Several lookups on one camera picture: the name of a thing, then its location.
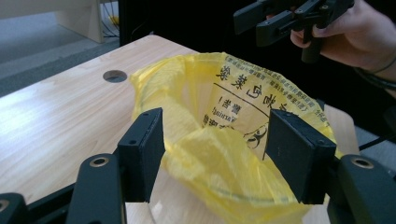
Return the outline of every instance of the gray floor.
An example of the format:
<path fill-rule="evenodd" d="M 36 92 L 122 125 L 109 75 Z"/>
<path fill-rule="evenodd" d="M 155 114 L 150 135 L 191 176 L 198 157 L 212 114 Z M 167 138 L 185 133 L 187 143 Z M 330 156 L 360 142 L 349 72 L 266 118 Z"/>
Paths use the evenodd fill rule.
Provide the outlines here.
<path fill-rule="evenodd" d="M 117 4 L 113 3 L 113 8 L 109 4 L 105 6 L 109 13 L 117 15 Z M 117 35 L 118 30 L 109 22 L 104 8 L 102 14 L 105 25 Z M 0 30 L 0 79 L 100 45 L 58 25 L 53 13 L 0 20 Z M 106 27 L 104 31 L 111 35 Z M 359 127 L 356 133 L 359 145 L 377 138 Z M 362 154 L 396 171 L 395 144 L 383 142 L 363 150 Z"/>

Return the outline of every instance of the crumpled yellow plastic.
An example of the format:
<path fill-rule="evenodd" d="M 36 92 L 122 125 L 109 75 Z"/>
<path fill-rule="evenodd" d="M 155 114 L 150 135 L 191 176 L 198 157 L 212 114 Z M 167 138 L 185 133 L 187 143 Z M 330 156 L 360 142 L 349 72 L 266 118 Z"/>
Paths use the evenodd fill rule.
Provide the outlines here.
<path fill-rule="evenodd" d="M 179 55 L 131 75 L 133 119 L 163 109 L 162 168 L 227 223 L 301 223 L 298 203 L 264 155 L 271 108 L 334 141 L 316 100 L 279 73 L 227 53 Z"/>

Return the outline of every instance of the wooden table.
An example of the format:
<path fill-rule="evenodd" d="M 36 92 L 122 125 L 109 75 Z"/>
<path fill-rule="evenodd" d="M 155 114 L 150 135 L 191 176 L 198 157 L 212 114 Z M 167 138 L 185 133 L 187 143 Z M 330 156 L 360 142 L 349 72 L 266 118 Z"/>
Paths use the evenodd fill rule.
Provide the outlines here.
<path fill-rule="evenodd" d="M 194 52 L 148 35 L 0 98 L 0 193 L 18 192 L 32 203 L 74 183 L 85 159 L 114 151 L 132 124 L 134 88 L 129 81 L 104 80 L 106 71 L 131 75 L 165 57 Z M 325 112 L 340 149 L 357 153 L 352 118 L 328 105 Z M 152 199 L 161 197 L 165 185 L 184 195 L 187 207 L 202 210 L 199 223 L 219 221 L 162 170 Z M 166 210 L 151 205 L 158 216 Z M 130 223 L 153 223 L 147 203 L 128 203 L 127 209 Z"/>

